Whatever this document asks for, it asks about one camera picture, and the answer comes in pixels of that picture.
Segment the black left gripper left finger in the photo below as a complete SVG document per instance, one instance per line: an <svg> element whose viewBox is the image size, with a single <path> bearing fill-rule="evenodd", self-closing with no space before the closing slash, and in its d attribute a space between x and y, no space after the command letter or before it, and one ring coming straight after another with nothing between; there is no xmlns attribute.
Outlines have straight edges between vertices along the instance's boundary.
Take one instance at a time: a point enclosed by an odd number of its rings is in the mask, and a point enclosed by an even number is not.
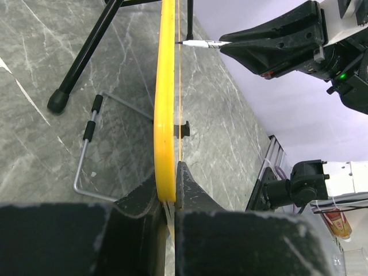
<svg viewBox="0 0 368 276"><path fill-rule="evenodd" d="M155 177L111 203L1 205L2 275L163 275Z"/></svg>

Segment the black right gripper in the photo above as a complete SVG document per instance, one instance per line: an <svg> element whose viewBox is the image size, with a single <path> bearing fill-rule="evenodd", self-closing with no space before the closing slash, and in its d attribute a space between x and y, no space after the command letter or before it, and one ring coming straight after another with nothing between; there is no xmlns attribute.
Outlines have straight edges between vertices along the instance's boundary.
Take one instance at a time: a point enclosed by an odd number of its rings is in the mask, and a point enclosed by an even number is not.
<svg viewBox="0 0 368 276"><path fill-rule="evenodd" d="M219 40L227 42L221 53L255 75L281 72L313 52L299 72L325 82L342 82L354 74L367 81L367 1L306 1Z"/></svg>

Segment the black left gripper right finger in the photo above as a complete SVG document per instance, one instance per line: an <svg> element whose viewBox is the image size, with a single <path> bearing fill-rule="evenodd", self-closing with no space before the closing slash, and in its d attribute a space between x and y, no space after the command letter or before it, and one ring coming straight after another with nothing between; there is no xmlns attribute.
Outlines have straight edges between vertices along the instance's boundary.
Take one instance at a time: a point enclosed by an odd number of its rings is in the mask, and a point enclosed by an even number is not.
<svg viewBox="0 0 368 276"><path fill-rule="evenodd" d="M176 275L327 275L321 241L300 215L228 211L177 165Z"/></svg>

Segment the white blue whiteboard marker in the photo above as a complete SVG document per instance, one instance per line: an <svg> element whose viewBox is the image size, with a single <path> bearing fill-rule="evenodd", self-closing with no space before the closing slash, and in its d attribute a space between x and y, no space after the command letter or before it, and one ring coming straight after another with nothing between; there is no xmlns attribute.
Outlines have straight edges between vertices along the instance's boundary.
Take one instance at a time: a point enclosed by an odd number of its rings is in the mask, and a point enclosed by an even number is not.
<svg viewBox="0 0 368 276"><path fill-rule="evenodd" d="M185 40L185 41L177 41L175 42L177 45L185 45L188 47L197 47L197 48L211 48L211 49L220 49L227 44L231 44L228 41L212 41L212 40Z"/></svg>

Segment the yellow framed whiteboard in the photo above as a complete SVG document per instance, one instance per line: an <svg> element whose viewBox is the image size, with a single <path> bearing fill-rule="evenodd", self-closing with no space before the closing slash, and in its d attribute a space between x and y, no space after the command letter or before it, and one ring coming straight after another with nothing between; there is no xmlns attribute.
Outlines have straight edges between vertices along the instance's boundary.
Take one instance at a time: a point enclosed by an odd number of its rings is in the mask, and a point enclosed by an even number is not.
<svg viewBox="0 0 368 276"><path fill-rule="evenodd" d="M154 105L154 169L156 191L163 208L169 237L166 239L164 275L175 275L176 170L174 142L175 39L181 32L180 2L162 1Z"/></svg>

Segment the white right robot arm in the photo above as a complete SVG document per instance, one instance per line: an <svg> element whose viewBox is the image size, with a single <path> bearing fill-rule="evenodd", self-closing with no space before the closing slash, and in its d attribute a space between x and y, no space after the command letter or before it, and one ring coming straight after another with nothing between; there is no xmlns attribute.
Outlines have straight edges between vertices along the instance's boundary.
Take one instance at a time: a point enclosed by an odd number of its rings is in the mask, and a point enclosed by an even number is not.
<svg viewBox="0 0 368 276"><path fill-rule="evenodd" d="M253 74L274 79L299 71L330 82L329 94L342 104L367 113L367 2L306 1L251 29L220 37L220 51ZM333 204L332 188L355 193L351 163L311 160L294 165L291 176L256 184L248 208L261 202L270 209L295 204L304 208L322 200Z"/></svg>

